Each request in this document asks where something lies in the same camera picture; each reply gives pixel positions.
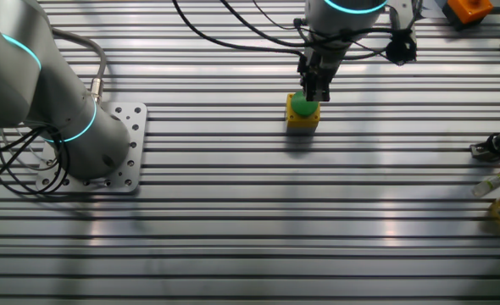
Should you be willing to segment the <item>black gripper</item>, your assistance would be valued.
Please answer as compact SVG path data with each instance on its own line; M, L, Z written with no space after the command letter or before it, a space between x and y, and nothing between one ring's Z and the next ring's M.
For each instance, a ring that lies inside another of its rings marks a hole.
M315 74L326 80L302 80L301 86L307 101L329 102L330 80L334 78L339 69L339 54L331 52L321 52L313 48L305 48L303 57L299 60L297 72L303 74Z

